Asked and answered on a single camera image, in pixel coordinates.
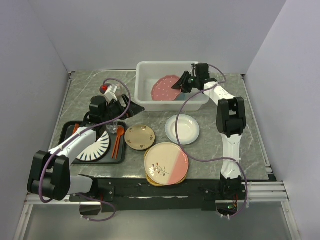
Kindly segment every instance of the cable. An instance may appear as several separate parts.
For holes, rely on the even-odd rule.
[[[110,206],[110,207],[113,208],[113,213],[112,213],[112,215],[109,216],[109,217],[107,217],[107,218],[104,218],[104,219],[92,219],[92,218],[89,218],[89,217],[87,217],[87,216],[82,216],[84,219],[87,219],[88,221],[91,221],[91,222],[104,222],[104,221],[108,221],[108,220],[112,219],[112,218],[115,216],[116,212],[117,212],[117,209],[116,209],[115,205],[111,204],[110,202],[103,201],[103,200],[98,200],[98,199],[94,199],[94,198],[85,196],[85,195],[83,195],[82,193],[77,193],[76,195],[78,195],[79,197],[82,197],[82,198],[84,198],[84,199],[87,199],[87,200],[89,200],[89,201],[99,202],[99,203],[101,203],[101,204],[105,204],[105,205],[108,205],[108,206]]]
[[[114,122],[114,121],[122,118],[122,117],[127,113],[127,111],[129,110],[129,107],[130,107],[130,104],[131,104],[131,94],[130,94],[129,88],[128,88],[121,80],[119,80],[119,79],[117,79],[117,78],[113,78],[113,77],[109,77],[109,78],[107,78],[106,80],[104,80],[104,81],[103,81],[103,85],[104,85],[107,81],[109,81],[109,80],[117,81],[118,83],[120,83],[120,84],[126,89],[126,91],[127,91],[127,93],[128,93],[128,98],[129,98],[129,102],[128,102],[128,105],[127,105],[126,109],[124,110],[124,112],[123,112],[120,116],[116,117],[115,119],[112,119],[112,120],[109,120],[109,121],[105,121],[105,122],[102,122],[102,123],[99,123],[99,124],[90,126],[90,127],[86,128],[86,129],[82,130],[81,132],[74,134],[65,144],[63,144],[60,148],[58,148],[57,151],[55,151],[54,153],[52,153],[52,155],[49,157],[48,161],[45,163],[45,165],[44,165],[44,167],[43,167],[43,171],[42,171],[42,173],[41,173],[41,177],[40,177],[40,181],[39,181],[39,198],[40,198],[41,202],[43,202],[44,204],[47,204],[47,203],[49,203],[49,202],[51,202],[51,201],[53,200],[52,198],[50,198],[50,199],[48,199],[48,200],[45,200],[45,199],[44,199],[43,189],[42,189],[42,188],[43,188],[43,184],[44,184],[44,179],[45,179],[46,171],[47,171],[48,166],[50,165],[51,161],[54,159],[54,157],[55,157],[58,153],[60,153],[66,146],[68,146],[70,143],[72,143],[78,136],[81,136],[82,134],[84,134],[85,132],[87,132],[87,131],[89,131],[89,130],[91,130],[91,129],[93,129],[93,128],[100,127],[100,126],[102,126],[102,125],[106,125],[106,124],[112,123],[112,122]],[[112,217],[116,214],[116,211],[117,211],[117,210],[116,210],[115,206],[112,205],[111,203],[108,203],[108,202],[106,202],[106,201],[100,201],[100,200],[97,200],[97,199],[93,199],[93,198],[84,196],[84,195],[81,194],[81,193],[78,193],[78,195],[81,196],[81,197],[83,197],[83,198],[86,198],[86,199],[88,199],[88,200],[92,200],[92,201],[100,202],[100,203],[102,203],[102,204],[109,205],[109,206],[111,206],[111,207],[113,208],[113,214],[112,214],[110,217],[108,217],[108,218],[106,218],[106,219],[101,219],[101,220],[95,220],[95,219],[90,219],[90,218],[89,218],[90,221],[92,221],[92,222],[103,222],[103,221],[107,221],[107,220],[109,220],[110,218],[112,218]]]
[[[188,156],[188,158],[190,159],[193,159],[195,161],[198,161],[198,162],[202,162],[202,163],[208,163],[208,162],[216,162],[216,161],[220,161],[220,160],[231,160],[233,162],[235,162],[242,175],[243,175],[243,178],[244,178],[244,182],[245,182],[245,199],[244,199],[244,203],[242,205],[242,207],[239,209],[239,211],[235,214],[233,214],[232,216],[230,217],[235,217],[236,215],[238,215],[239,213],[241,213],[245,207],[246,207],[246,203],[247,203],[247,200],[248,200],[248,180],[247,180],[247,177],[246,177],[246,174],[245,174],[245,171],[243,170],[243,168],[241,167],[241,165],[237,162],[237,160],[235,160],[234,158],[231,158],[231,157],[218,157],[218,158],[213,158],[213,159],[207,159],[207,160],[202,160],[202,159],[198,159],[198,158],[195,158],[193,156],[191,156],[189,153],[186,152],[186,150],[184,149],[184,147],[182,146],[180,140],[179,140],[179,136],[178,136],[178,119],[179,119],[179,115],[181,114],[182,110],[184,109],[185,105],[192,99],[194,98],[195,96],[199,95],[199,94],[202,94],[206,91],[210,91],[210,90],[213,90],[215,89],[218,85],[220,84],[224,84],[227,82],[227,78],[226,76],[224,75],[224,73],[219,69],[217,68],[216,66],[213,66],[213,65],[210,65],[208,64],[210,67],[216,69],[222,76],[223,76],[223,81],[220,81],[218,82],[216,85],[214,85],[213,87],[210,87],[210,88],[207,88],[205,90],[201,90],[199,92],[197,92],[195,95],[191,96],[189,99],[187,99],[183,104],[182,104],[182,107],[181,109],[179,110],[178,114],[176,115],[176,120],[175,120],[175,135],[176,135],[176,140],[178,142],[178,145],[179,147],[181,148],[181,150]]]

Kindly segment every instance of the gray marble table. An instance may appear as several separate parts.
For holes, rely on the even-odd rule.
[[[63,125],[69,121],[81,121],[89,110],[90,99],[99,94],[99,87],[108,77],[118,78],[125,82],[130,89],[134,101],[136,82],[135,71],[77,71],[71,75],[62,113],[54,133],[52,147],[58,144]],[[241,96],[245,100],[247,126],[240,143],[241,165],[249,180],[267,180],[265,159],[259,142],[257,126],[247,98],[244,82],[240,74],[227,74],[227,83],[223,87],[234,96]],[[145,111],[125,120],[128,127],[145,124],[153,129],[156,143],[170,142],[165,133],[167,120],[177,113],[175,111]],[[222,139],[217,131],[217,106],[210,100],[199,111],[188,111],[199,123],[199,138],[185,149],[198,159],[212,159],[223,154]],[[197,162],[190,160],[188,179],[219,179],[222,161]],[[126,157],[121,164],[77,164],[72,165],[71,174],[84,174],[97,178],[145,178],[144,152],[127,147]]]

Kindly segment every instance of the plate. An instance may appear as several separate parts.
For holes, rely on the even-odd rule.
[[[178,143],[176,136],[176,119],[177,115],[172,116],[165,124],[165,133],[167,137],[174,142]],[[178,119],[178,136],[182,145],[193,143],[200,134],[200,127],[197,121],[188,115],[180,114]]]
[[[181,89],[176,90],[171,87],[179,81],[180,77],[176,75],[168,75],[161,78],[153,86],[151,97],[153,101],[173,101],[181,93]]]
[[[154,131],[146,125],[134,125],[124,135],[126,144],[134,150],[146,150],[154,144],[156,139]]]
[[[181,148],[171,142],[154,145],[144,160],[146,174],[161,185],[173,185],[187,174],[189,160]]]
[[[102,158],[110,146],[110,137],[107,131],[102,134],[94,144],[88,146],[83,152],[76,157],[79,161],[91,162]]]

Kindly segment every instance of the floral pattern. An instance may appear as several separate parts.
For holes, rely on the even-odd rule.
[[[170,175],[170,173],[166,172],[166,167],[159,166],[158,162],[156,163],[156,165],[152,164],[152,169],[154,170],[155,173],[158,173],[158,174],[161,173],[160,175],[162,176],[165,176],[166,174]]]

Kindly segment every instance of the black tray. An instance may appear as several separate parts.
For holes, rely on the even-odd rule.
[[[74,131],[75,125],[81,124],[81,123],[82,121],[67,122],[62,128],[59,144],[63,143],[66,139],[70,138]],[[127,130],[127,125],[123,121],[118,121],[118,125],[122,126],[124,128],[124,131]],[[118,152],[117,159],[112,159],[111,156],[116,143],[117,134],[111,134],[109,130],[107,130],[107,132],[110,137],[110,145],[109,145],[108,152],[102,158],[95,161],[79,161],[78,159],[75,159],[72,164],[120,164],[121,162],[123,162],[126,157],[126,147],[127,147],[127,144],[125,142],[125,136],[123,135],[120,139],[119,152]]]

